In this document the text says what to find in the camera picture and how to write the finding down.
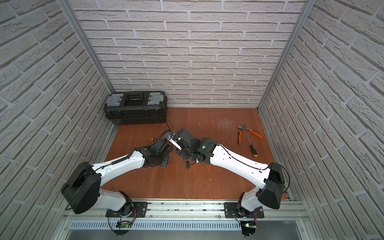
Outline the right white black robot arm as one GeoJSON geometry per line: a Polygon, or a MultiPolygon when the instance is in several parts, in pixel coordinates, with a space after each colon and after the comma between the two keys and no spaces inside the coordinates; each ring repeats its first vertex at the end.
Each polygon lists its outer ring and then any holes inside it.
{"type": "Polygon", "coordinates": [[[255,185],[252,190],[244,192],[238,201],[237,209],[241,216],[262,206],[275,210],[280,208],[285,183],[280,164],[252,161],[212,139],[199,140],[185,129],[179,130],[169,141],[178,149],[177,154],[183,159],[224,168],[255,185]]]}

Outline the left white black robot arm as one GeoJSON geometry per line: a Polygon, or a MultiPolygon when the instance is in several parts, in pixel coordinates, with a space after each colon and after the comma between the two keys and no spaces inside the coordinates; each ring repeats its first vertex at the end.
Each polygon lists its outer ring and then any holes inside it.
{"type": "Polygon", "coordinates": [[[129,154],[111,161],[94,165],[80,163],[61,189],[68,202],[66,210],[82,214],[91,209],[106,209],[118,217],[129,216],[134,208],[131,198],[123,191],[112,192],[101,187],[136,169],[167,166],[172,150],[165,139],[157,139],[151,145],[133,148],[129,154]]]}

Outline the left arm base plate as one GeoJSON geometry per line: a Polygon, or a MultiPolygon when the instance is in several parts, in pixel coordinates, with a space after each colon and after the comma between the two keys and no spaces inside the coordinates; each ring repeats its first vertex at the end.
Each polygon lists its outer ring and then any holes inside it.
{"type": "Polygon", "coordinates": [[[123,208],[119,211],[107,210],[107,218],[144,218],[148,202],[132,202],[130,204],[125,204],[123,208]]]}

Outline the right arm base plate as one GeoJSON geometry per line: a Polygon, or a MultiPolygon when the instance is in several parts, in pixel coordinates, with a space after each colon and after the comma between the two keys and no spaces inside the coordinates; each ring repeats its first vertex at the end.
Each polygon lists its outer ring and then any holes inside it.
{"type": "Polygon", "coordinates": [[[226,202],[224,203],[225,218],[247,218],[247,219],[263,219],[265,217],[263,207],[256,208],[253,212],[245,209],[238,209],[238,203],[226,202]]]}

